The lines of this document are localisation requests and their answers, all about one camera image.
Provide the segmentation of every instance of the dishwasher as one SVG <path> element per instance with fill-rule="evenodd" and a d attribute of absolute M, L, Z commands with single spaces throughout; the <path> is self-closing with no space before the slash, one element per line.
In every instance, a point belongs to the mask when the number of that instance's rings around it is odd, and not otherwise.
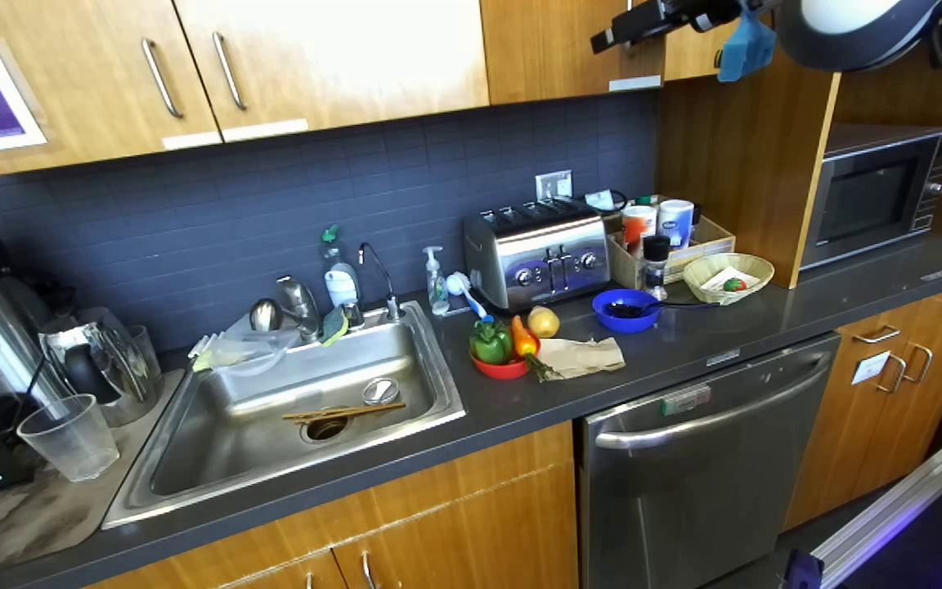
<path fill-rule="evenodd" d="M 780 532 L 837 338 L 743 362 L 580 423 L 585 589 L 697 589 Z"/>

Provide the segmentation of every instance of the dark blue backsplash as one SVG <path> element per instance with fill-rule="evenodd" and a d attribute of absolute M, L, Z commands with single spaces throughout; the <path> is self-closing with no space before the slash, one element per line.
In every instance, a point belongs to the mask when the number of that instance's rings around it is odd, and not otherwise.
<path fill-rule="evenodd" d="M 423 247 L 460 269 L 460 216 L 532 198 L 532 174 L 574 191 L 649 191 L 649 94 L 485 107 L 95 167 L 0 177 L 0 238 L 21 269 L 74 286 L 183 352 L 275 295 L 294 273 L 320 291 L 317 234 L 372 244 L 396 291 L 423 290 Z"/>

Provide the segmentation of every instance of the stainless steel sink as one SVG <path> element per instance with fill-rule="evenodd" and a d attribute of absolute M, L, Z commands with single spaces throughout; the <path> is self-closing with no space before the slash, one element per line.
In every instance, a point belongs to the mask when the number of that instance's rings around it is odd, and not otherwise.
<path fill-rule="evenodd" d="M 286 413 L 404 407 L 340 423 L 298 427 Z M 460 419 L 463 403 L 424 312 L 357 329 L 320 347 L 240 366 L 186 375 L 151 442 L 124 477 L 106 526 L 170 514 L 268 477 L 354 456 Z"/>

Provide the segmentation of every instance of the dishwasher handle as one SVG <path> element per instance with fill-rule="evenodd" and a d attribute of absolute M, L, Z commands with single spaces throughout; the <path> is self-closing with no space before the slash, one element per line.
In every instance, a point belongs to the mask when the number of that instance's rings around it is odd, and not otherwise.
<path fill-rule="evenodd" d="M 717 413 L 717 417 L 705 417 L 705 419 L 690 419 L 690 423 L 676 423 L 676 427 L 664 427 L 664 430 L 648 430 L 648 431 L 605 431 L 605 427 L 600 427 L 596 444 L 599 450 L 622 450 L 622 451 L 629 451 L 629 450 L 657 450 L 657 444 L 666 444 L 673 438 L 688 438 L 688 435 L 693 435 L 698 430 L 717 430 L 721 423 L 752 417 L 752 413 L 758 413 L 764 407 L 774 407 L 774 403 L 780 403 L 787 395 L 797 395 L 809 385 L 813 385 L 816 379 L 825 379 L 828 378 L 828 362 L 829 362 L 828 354 L 813 354 L 812 357 L 812 369 L 802 379 L 793 379 L 786 390 L 774 390 L 774 394 L 767 394 L 767 395 L 761 395 L 754 403 L 735 407 L 728 413 Z"/>

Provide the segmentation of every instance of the bowl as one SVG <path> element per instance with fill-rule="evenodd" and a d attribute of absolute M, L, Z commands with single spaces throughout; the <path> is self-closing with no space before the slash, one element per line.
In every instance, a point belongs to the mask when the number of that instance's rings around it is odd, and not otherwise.
<path fill-rule="evenodd" d="M 520 379 L 531 375 L 531 363 L 525 362 L 505 362 L 505 363 L 485 363 L 471 354 L 471 363 L 479 378 L 486 379 Z"/>
<path fill-rule="evenodd" d="M 743 297 L 761 291 L 774 276 L 774 264 L 744 251 L 713 251 L 698 257 L 683 269 L 683 281 L 705 306 L 739 306 Z"/>
<path fill-rule="evenodd" d="M 661 303 L 635 290 L 608 290 L 590 297 L 596 320 L 611 334 L 643 334 L 661 317 Z"/>

